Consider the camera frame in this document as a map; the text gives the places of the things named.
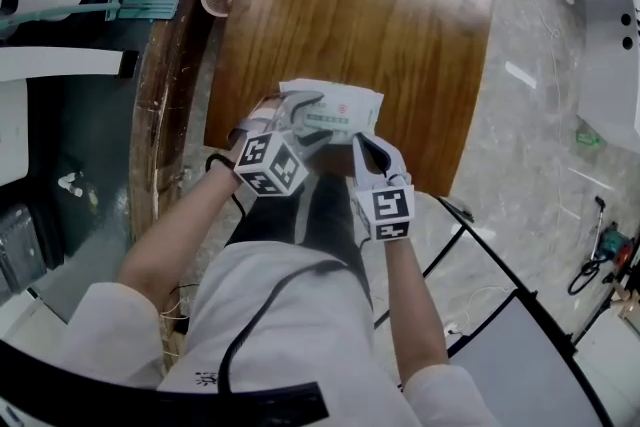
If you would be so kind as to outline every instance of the white paper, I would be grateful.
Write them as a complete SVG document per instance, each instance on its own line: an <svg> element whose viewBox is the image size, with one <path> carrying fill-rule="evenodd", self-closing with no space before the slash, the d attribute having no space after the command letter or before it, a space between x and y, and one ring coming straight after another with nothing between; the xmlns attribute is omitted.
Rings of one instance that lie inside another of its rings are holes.
<svg viewBox="0 0 640 427"><path fill-rule="evenodd" d="M519 68L518 66L513 64L511 61L507 61L505 63L505 65L504 65L504 67L509 73L511 73L511 75L513 75L517 79L520 79L522 82L524 82L531 89L535 89L536 88L536 85L538 84L536 79L534 79L531 75L529 75L522 68Z"/></svg>
<svg viewBox="0 0 640 427"><path fill-rule="evenodd" d="M333 131L331 144L350 144L358 132L375 132L384 95L371 89L324 80L280 82L280 91L319 91L324 98L305 109L303 124Z"/></svg>

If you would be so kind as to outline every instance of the white sleeve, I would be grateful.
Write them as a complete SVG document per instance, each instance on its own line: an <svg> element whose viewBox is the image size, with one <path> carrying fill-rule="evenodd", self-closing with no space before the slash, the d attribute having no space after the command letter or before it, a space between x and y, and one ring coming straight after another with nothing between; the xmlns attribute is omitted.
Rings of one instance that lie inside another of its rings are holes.
<svg viewBox="0 0 640 427"><path fill-rule="evenodd" d="M85 377L156 388L163 379L162 355L153 304L124 285L98 283L82 298L54 363Z"/></svg>
<svg viewBox="0 0 640 427"><path fill-rule="evenodd" d="M434 365L416 372L404 397L425 427L495 427L469 373L461 367Z"/></svg>

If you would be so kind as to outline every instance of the wooden table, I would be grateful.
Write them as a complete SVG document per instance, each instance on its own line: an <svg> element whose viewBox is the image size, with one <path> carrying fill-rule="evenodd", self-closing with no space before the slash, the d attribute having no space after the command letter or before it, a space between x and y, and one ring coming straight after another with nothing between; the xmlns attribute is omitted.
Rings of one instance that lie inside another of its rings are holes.
<svg viewBox="0 0 640 427"><path fill-rule="evenodd" d="M492 0L234 0L212 84L205 144L281 80L385 94L377 135L402 152L418 190L447 195L484 67Z"/></svg>

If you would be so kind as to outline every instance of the forearm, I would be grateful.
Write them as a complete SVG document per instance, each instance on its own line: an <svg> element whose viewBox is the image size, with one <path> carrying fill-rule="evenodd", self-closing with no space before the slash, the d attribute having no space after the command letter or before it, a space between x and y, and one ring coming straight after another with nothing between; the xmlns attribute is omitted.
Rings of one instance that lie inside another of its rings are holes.
<svg viewBox="0 0 640 427"><path fill-rule="evenodd" d="M448 363L442 321L409 239L385 243L391 334L402 384L419 370Z"/></svg>
<svg viewBox="0 0 640 427"><path fill-rule="evenodd" d="M118 282L146 296L158 311L193 261L213 221L238 188L219 162L131 248Z"/></svg>

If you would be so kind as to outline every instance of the fiducial marker cube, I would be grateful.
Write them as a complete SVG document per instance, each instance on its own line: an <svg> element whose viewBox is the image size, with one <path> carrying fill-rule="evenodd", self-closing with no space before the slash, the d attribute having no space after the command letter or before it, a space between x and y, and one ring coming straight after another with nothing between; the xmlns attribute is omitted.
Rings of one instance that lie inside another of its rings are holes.
<svg viewBox="0 0 640 427"><path fill-rule="evenodd" d="M409 236L415 217L413 185L356 191L358 214L371 240L395 240Z"/></svg>
<svg viewBox="0 0 640 427"><path fill-rule="evenodd" d="M309 174L280 132L250 132L234 171L258 196L290 196Z"/></svg>

